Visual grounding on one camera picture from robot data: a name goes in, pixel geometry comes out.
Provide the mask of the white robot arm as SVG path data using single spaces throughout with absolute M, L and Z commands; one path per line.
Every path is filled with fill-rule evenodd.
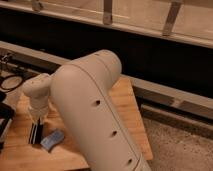
M 121 70 L 114 52 L 99 50 L 25 81 L 23 92 L 33 121 L 55 105 L 92 171 L 151 171 L 109 96 Z

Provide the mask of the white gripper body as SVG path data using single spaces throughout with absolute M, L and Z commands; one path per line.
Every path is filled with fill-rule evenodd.
M 49 112 L 48 97 L 31 98 L 28 110 L 34 123 L 37 123 L 38 121 L 44 122 L 44 119 Z

